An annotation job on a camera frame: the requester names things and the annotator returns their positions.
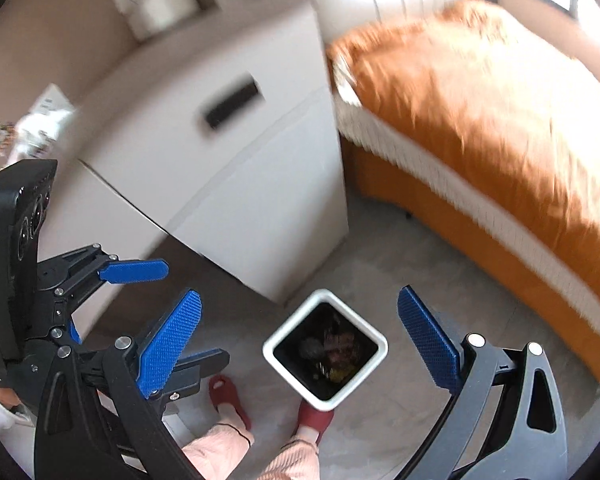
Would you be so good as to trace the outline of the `red slipper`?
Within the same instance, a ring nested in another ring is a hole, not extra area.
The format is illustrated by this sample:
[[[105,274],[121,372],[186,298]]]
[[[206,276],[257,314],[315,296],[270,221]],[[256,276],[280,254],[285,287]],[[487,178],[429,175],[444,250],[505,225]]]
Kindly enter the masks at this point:
[[[251,420],[242,406],[237,388],[230,378],[215,375],[209,382],[209,398],[222,422],[239,431],[250,431]]]
[[[334,416],[334,411],[317,410],[309,402],[302,400],[298,409],[297,428],[294,430],[294,435],[300,440],[319,444]]]

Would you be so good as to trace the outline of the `orange bed blanket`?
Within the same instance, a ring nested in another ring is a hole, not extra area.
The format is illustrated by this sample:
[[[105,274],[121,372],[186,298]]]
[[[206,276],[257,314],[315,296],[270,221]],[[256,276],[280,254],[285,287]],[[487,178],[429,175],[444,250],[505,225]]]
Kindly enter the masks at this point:
[[[600,82],[486,0],[327,50],[346,174],[477,263],[600,382]]]

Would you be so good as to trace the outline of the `white tissue box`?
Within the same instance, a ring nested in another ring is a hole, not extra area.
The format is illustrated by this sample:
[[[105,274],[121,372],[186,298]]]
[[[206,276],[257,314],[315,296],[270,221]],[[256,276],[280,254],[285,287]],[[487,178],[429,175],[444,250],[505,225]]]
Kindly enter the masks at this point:
[[[194,16],[197,0],[131,0],[126,21],[136,40],[144,42]]]

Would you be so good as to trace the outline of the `right red slipper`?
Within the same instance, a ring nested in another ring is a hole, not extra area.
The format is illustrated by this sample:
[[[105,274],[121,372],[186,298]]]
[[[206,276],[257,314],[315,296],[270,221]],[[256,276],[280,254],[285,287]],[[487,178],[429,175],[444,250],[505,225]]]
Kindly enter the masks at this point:
[[[334,416],[334,411],[317,410],[309,402],[302,400],[298,409],[297,428],[294,430],[294,435],[300,440],[319,444]]]

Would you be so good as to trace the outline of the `white wall socket lower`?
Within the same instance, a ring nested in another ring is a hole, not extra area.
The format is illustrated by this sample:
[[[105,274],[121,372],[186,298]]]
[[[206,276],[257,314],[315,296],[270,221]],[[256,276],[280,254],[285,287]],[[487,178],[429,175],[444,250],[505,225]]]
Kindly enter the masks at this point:
[[[76,110],[57,84],[49,84],[29,110],[35,125],[50,128],[60,125]]]

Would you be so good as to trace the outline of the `white square trash bin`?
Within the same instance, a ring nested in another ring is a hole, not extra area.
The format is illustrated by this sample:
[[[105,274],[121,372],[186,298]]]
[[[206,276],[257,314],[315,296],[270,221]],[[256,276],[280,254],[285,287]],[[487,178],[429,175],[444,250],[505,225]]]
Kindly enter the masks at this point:
[[[386,337],[333,292],[317,289],[272,333],[262,356],[311,406],[340,405],[388,356]]]

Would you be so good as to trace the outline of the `left red slipper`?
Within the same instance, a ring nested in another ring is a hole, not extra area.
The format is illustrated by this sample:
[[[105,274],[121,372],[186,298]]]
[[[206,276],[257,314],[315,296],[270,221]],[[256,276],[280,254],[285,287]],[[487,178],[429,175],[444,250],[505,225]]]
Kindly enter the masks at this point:
[[[242,406],[237,388],[230,378],[215,375],[209,382],[209,398],[222,422],[239,431],[250,431],[251,420]]]

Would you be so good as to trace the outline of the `right pink trouser leg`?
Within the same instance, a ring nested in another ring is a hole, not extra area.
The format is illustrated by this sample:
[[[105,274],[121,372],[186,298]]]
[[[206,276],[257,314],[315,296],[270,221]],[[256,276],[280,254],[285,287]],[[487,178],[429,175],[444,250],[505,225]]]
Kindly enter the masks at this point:
[[[292,437],[271,460],[259,480],[318,480],[318,447],[299,437]]]

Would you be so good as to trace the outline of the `white drawer cabinet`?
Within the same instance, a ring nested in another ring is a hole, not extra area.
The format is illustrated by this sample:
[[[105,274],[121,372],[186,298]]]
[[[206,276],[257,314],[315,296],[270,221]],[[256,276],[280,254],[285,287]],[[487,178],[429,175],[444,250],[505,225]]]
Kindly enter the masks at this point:
[[[57,162],[41,261],[91,244],[110,261],[152,260],[170,237],[280,301],[348,230],[308,0],[242,0],[139,48],[41,159]],[[102,281],[73,312],[80,338],[126,285]]]

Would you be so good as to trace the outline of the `crumpled cream paper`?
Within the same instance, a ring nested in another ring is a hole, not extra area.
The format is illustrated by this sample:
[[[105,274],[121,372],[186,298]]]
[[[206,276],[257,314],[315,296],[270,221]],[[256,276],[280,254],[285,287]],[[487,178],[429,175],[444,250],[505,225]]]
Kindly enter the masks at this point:
[[[52,110],[48,113],[29,113],[15,125],[15,143],[9,159],[45,158],[54,147],[72,110]]]

